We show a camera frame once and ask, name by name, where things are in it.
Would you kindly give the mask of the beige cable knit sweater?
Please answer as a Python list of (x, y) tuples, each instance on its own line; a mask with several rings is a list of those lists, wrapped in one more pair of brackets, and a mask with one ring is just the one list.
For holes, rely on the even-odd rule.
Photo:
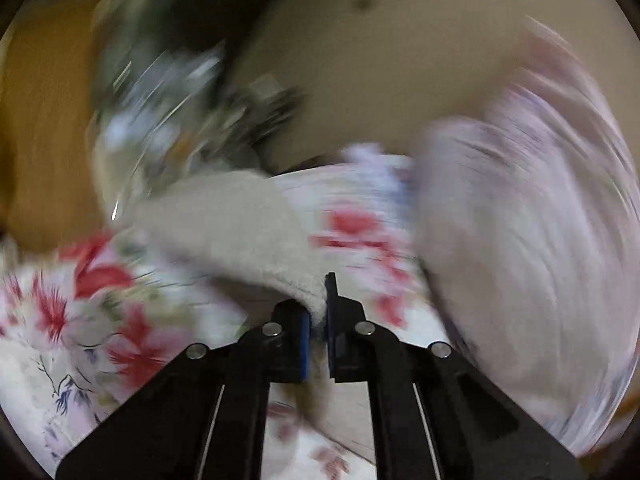
[(326, 316), (320, 256), (272, 179), (250, 170), (186, 178), (132, 206), (126, 219), (177, 257), (228, 280), (270, 288)]

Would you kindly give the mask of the floral bed sheet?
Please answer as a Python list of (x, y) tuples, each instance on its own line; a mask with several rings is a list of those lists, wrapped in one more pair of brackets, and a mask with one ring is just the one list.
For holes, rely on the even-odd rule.
[[(343, 295), (409, 344), (445, 335), (412, 249), (411, 162), (372, 145), (267, 177)], [(1, 269), (1, 406), (26, 455), (62, 458), (189, 344), (217, 348), (288, 298), (202, 270), (126, 222)]]

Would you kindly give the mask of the pale pink floral pillow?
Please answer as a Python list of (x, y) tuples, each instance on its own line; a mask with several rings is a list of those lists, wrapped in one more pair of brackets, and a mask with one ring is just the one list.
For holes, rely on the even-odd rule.
[(631, 382), (639, 181), (597, 81), (554, 30), (475, 116), (423, 133), (416, 253), (449, 336), (570, 452), (587, 454)]

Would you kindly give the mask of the cluttered bedside items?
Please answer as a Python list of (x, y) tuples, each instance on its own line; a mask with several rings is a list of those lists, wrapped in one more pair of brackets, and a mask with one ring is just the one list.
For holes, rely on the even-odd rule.
[(101, 0), (94, 14), (96, 71), (92, 172), (105, 217), (194, 174), (265, 170), (258, 148), (303, 104), (269, 74), (224, 82), (224, 40), (196, 40), (193, 0)]

